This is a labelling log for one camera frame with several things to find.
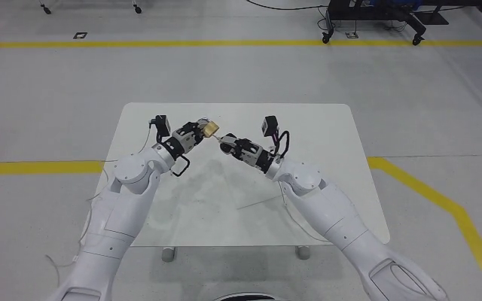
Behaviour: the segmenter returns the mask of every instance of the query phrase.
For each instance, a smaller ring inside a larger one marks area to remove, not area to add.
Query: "floor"
[[[265,0],[279,7],[318,1]],[[72,41],[319,40],[316,10],[271,11],[242,0],[6,0],[0,43]],[[431,41],[482,40],[482,14],[447,11]],[[359,22],[360,41],[411,41]],[[337,27],[345,41],[354,23]],[[368,157],[391,163],[462,205],[482,233],[482,47],[235,46],[0,47],[0,161],[103,160],[129,102],[345,103]],[[452,300],[482,294],[482,273],[453,217],[380,170],[374,182],[389,246],[418,262]],[[76,252],[98,174],[0,175],[0,291],[44,299],[56,287],[49,254]],[[65,277],[69,268],[61,270]],[[114,300],[211,300],[246,290],[292,300],[368,300],[356,271],[333,247],[131,248]]]

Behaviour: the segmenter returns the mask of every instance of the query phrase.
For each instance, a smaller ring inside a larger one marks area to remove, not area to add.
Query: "black cable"
[[[281,155],[279,156],[280,159],[282,159],[286,153],[288,153],[288,149],[289,149],[289,132],[288,131],[284,131],[281,136],[279,137],[279,140],[278,140],[278,144],[281,142],[281,140],[283,139],[283,137],[286,135],[286,144],[285,144],[285,150],[281,153]]]
[[[456,10],[456,9],[460,9],[460,8],[466,8],[467,6],[458,6],[456,8],[445,8],[445,9],[441,9],[439,11],[453,11],[453,10]],[[414,13],[433,13],[435,10],[433,11],[414,11]]]
[[[407,22],[405,22],[404,25],[400,25],[400,26],[393,26],[393,21],[390,21],[391,22],[391,25],[390,26],[385,26],[383,27],[383,29],[385,30],[395,30],[396,32],[403,32],[405,30],[405,27],[407,27]]]
[[[269,8],[269,9],[274,9],[277,11],[301,11],[303,9],[311,9],[311,8],[327,8],[327,5],[316,5],[316,6],[306,6],[304,8],[273,8],[271,6],[266,6],[266,5],[260,5],[259,3],[253,2],[251,0],[246,0],[247,2],[251,3],[252,5],[257,5],[262,8]]]

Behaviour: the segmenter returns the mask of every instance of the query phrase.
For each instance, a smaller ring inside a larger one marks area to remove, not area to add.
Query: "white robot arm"
[[[118,160],[114,176],[99,194],[77,263],[67,279],[48,298],[49,301],[110,301],[112,282],[122,257],[137,237],[148,216],[160,175],[168,172],[204,138],[218,129],[215,123],[199,119],[186,123],[169,136],[165,115],[156,116],[150,125],[157,127],[157,143],[138,154]]]
[[[442,287],[418,265],[374,236],[349,198],[320,169],[284,158],[289,146],[288,132],[281,136],[286,136],[287,143],[285,151],[278,155],[281,138],[274,116],[265,118],[262,129],[264,136],[273,138],[274,152],[233,134],[219,139],[220,148],[281,184],[285,195],[310,226],[336,245],[356,268],[371,300],[448,300]]]

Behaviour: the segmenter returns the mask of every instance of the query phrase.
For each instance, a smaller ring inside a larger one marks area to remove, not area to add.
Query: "yellow object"
[[[103,161],[2,162],[0,175],[97,174]]]
[[[396,180],[407,185],[429,201],[450,213],[457,222],[457,226],[459,226],[460,232],[464,236],[479,268],[482,269],[482,238],[479,236],[477,228],[475,228],[474,223],[472,223],[467,211],[461,205],[447,198],[429,185],[417,180],[415,177],[409,175],[384,158],[368,157],[367,161],[371,169],[383,170],[388,175],[391,175]]]
[[[102,48],[102,47],[413,47],[411,40],[214,40],[214,41],[0,41],[0,48]],[[417,47],[482,47],[482,41],[422,41]]]
[[[219,126],[216,123],[214,123],[213,121],[209,121],[208,124],[204,126],[203,134],[206,138],[209,138],[214,135],[218,131],[218,129]]]

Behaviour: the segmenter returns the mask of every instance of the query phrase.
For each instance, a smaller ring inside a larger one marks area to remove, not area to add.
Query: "white table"
[[[208,117],[220,126],[217,135],[232,132],[264,147],[271,146],[272,141],[263,137],[261,122],[267,115],[276,115],[280,132],[287,129],[291,134],[287,156],[320,166],[353,201],[367,227],[383,243],[389,241],[389,230],[348,106],[130,103],[122,111],[107,160],[139,151],[148,121],[157,114],[167,115],[171,129]],[[155,143],[154,138],[153,128],[148,147]],[[224,155],[214,138],[204,140],[187,157],[191,167],[183,176],[165,174],[161,178],[146,224],[133,246],[327,244],[310,238],[291,220],[278,184]],[[177,164],[173,169],[180,171],[184,163]],[[106,163],[105,170],[111,172],[113,166]],[[104,185],[105,177],[101,177],[97,190]],[[322,239],[287,202],[294,218]]]

